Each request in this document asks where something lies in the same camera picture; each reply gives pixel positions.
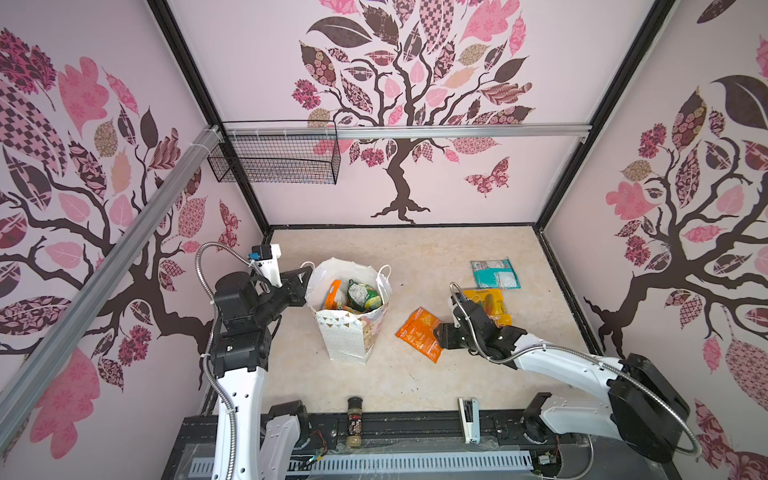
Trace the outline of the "green Fox's bag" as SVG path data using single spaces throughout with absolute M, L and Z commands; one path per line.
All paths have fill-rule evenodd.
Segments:
M 372 286 L 355 280 L 349 280 L 347 305 L 355 311 L 367 313 L 380 308 L 383 305 L 383 299 Z

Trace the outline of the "orange snack packet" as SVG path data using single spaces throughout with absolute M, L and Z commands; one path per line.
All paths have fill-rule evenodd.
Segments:
M 397 331 L 396 337 L 406 342 L 433 363 L 437 363 L 443 348 L 435 330 L 442 322 L 422 307 L 416 309 Z

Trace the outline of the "white paper bag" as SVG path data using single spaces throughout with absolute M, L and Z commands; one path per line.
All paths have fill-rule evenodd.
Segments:
M 388 265 L 374 269 L 337 258 L 325 260 L 314 268 L 306 291 L 306 303 L 332 360 L 360 364 L 368 361 L 389 307 L 392 295 L 390 275 L 391 267 Z M 342 305 L 337 310 L 324 310 L 329 287 L 337 279 L 342 281 Z M 349 280 L 375 288 L 383 299 L 383 305 L 367 313 L 353 310 L 347 305 Z

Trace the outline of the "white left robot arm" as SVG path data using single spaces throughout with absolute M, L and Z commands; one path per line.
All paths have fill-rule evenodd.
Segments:
M 216 323 L 206 353 L 206 376 L 219 397 L 213 479 L 284 479 L 297 442 L 309 437 L 300 400 L 272 406 L 261 420 L 273 340 L 289 307 L 306 304 L 313 266 L 263 284 L 251 271 L 227 274 L 213 291 Z

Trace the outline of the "yellow orange mango snack bag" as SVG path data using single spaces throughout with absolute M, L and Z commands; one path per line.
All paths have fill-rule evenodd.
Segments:
M 499 327 L 513 325 L 512 316 L 506 308 L 500 289 L 465 289 L 463 293 L 469 300 L 479 304 Z

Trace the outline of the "teal white snack packet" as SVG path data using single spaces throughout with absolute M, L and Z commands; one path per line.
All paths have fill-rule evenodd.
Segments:
M 514 290 L 520 281 L 509 259 L 470 262 L 476 285 L 482 289 Z

